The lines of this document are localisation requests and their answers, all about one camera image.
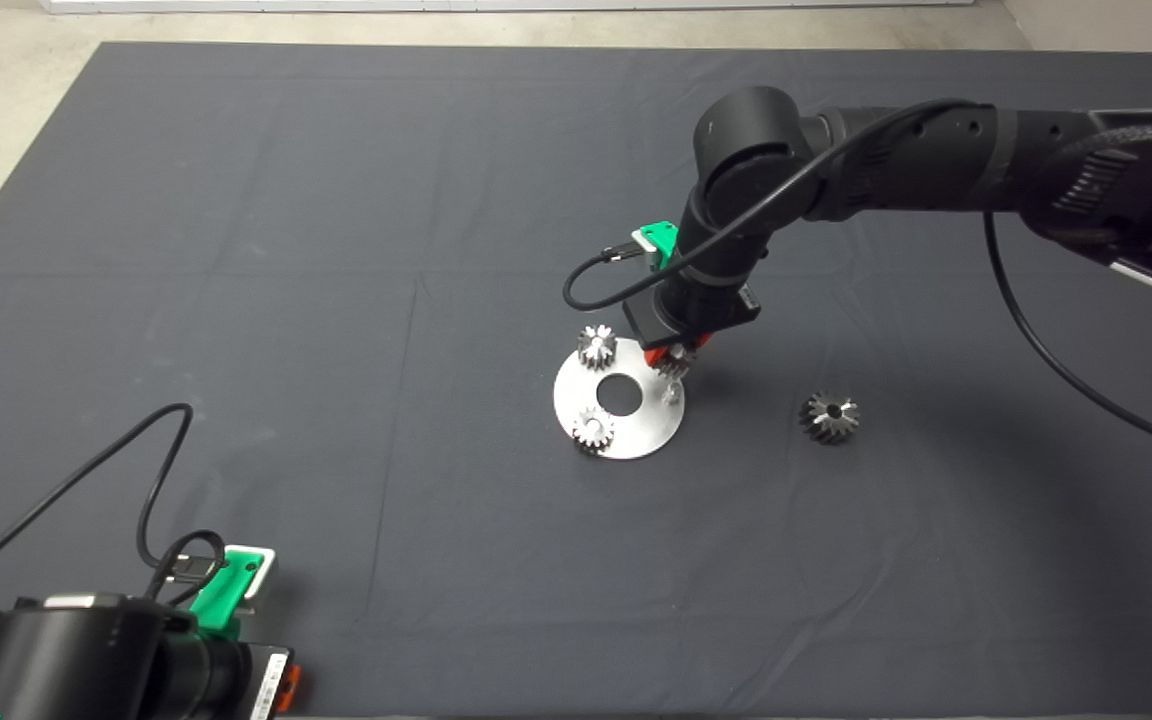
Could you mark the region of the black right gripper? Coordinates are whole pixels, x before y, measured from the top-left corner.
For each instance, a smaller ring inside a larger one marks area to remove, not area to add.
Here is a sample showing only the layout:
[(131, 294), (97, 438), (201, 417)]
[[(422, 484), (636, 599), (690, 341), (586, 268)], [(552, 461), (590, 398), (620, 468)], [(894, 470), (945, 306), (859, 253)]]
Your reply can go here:
[(664, 363), (664, 347), (684, 344), (696, 354), (710, 334), (753, 323), (761, 313), (749, 285), (708, 286), (690, 278), (666, 279), (622, 302), (631, 336), (644, 348), (644, 363)]

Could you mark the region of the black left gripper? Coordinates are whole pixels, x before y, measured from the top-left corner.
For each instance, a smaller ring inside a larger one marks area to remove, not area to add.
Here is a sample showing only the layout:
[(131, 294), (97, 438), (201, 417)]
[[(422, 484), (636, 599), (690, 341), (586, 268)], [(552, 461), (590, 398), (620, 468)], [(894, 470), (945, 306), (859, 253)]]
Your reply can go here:
[(291, 647), (207, 638), (195, 719), (279, 719), (291, 710), (301, 666)]

